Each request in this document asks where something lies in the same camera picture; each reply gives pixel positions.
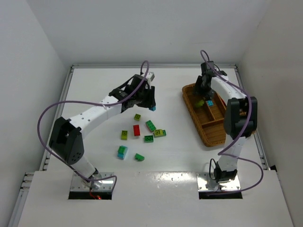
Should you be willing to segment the small lime lego brick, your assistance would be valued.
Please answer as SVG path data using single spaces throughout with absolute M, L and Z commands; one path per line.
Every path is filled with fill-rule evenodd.
M 140 119 L 141 119 L 141 115 L 140 114 L 135 114 L 134 120 L 140 121 Z

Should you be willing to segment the green lego on red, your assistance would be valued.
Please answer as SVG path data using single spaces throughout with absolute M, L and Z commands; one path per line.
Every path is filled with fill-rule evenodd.
M 157 129 L 151 120 L 146 121 L 145 125 L 147 126 L 150 132 L 154 132 Z

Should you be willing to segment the lime lego brick stack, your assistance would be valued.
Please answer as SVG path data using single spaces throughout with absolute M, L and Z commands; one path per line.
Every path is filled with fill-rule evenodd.
M 203 99 L 201 99 L 201 100 L 195 102 L 195 105 L 194 105 L 194 106 L 195 106 L 195 108 L 200 108 L 200 107 L 202 107 L 204 104 L 205 104 L 205 101 L 204 101 Z

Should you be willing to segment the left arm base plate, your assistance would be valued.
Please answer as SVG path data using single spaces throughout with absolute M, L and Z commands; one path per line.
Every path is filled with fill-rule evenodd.
M 100 172 L 96 175 L 93 175 L 93 178 L 102 180 L 87 182 L 77 174 L 73 174 L 71 179 L 70 192 L 89 192 L 90 188 L 93 192 L 111 192 L 116 183 L 114 173 Z

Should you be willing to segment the cyan lego brick stack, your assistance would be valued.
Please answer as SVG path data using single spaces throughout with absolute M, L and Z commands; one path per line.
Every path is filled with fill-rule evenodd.
M 213 102 L 212 102 L 212 100 L 208 100 L 207 104 L 208 104 L 208 106 L 213 106 L 214 105 Z

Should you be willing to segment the wicker divided basket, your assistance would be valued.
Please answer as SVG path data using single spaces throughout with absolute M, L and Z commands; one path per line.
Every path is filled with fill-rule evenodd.
M 196 107 L 202 96 L 194 94 L 194 86 L 194 84 L 184 86 L 182 96 L 196 130 L 205 146 L 222 145 L 225 143 L 226 135 L 223 128 L 226 103 L 218 94 L 214 94 L 211 105 L 204 103 L 203 106 Z

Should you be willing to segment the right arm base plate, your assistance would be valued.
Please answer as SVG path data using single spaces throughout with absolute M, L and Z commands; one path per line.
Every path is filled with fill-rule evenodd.
M 241 189 L 239 176 L 236 175 L 234 180 L 216 182 L 211 179 L 209 173 L 200 172 L 196 174 L 197 186 L 199 192 L 232 192 Z

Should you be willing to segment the lime lego with green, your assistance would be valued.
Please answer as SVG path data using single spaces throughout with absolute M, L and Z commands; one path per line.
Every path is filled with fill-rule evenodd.
M 166 131 L 162 129 L 157 129 L 154 131 L 154 137 L 159 138 L 159 137 L 164 137 L 166 136 Z

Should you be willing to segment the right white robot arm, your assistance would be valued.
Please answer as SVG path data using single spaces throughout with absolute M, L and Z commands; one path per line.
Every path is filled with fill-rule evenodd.
M 231 83 L 224 71 L 214 68 L 213 61 L 201 64 L 194 93 L 205 103 L 218 94 L 226 104 L 223 120 L 225 144 L 218 154 L 220 158 L 215 164 L 213 180 L 217 183 L 234 180 L 242 147 L 257 128 L 257 99 Z

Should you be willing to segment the green on cyan lego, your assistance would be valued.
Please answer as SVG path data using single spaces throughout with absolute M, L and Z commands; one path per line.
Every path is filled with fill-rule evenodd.
M 117 151 L 117 157 L 119 159 L 124 160 L 127 152 L 128 152 L 128 147 L 126 147 L 126 146 L 120 146 L 119 149 L 118 149 L 118 151 Z

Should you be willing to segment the red lego brick centre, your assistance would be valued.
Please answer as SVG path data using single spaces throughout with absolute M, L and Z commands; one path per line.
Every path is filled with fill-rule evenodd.
M 138 124 L 137 125 L 133 125 L 133 132 L 134 132 L 134 136 L 135 137 L 141 135 L 141 133 L 140 133 L 140 126 Z

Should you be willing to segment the dark green lego brick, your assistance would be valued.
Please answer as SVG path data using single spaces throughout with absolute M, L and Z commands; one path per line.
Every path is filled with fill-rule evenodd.
M 154 140 L 153 140 L 153 136 L 152 135 L 147 135 L 147 136 L 144 136 L 144 142 L 145 143 L 152 143 Z

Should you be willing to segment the green rounded lego brick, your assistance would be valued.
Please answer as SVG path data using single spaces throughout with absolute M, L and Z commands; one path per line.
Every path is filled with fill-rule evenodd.
M 137 161 L 144 161 L 145 160 L 145 157 L 136 153 L 135 156 L 134 156 L 135 160 Z

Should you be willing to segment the lime lego brick left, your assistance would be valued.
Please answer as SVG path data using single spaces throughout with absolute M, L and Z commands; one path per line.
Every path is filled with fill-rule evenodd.
M 121 131 L 121 140 L 127 140 L 128 131 Z

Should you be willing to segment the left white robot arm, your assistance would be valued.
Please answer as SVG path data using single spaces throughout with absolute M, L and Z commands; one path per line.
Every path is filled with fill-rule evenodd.
M 83 140 L 100 124 L 135 105 L 155 110 L 154 73 L 146 77 L 135 74 L 124 84 L 113 89 L 100 103 L 69 119 L 58 118 L 53 126 L 49 147 L 66 164 L 85 178 L 98 171 L 84 155 Z

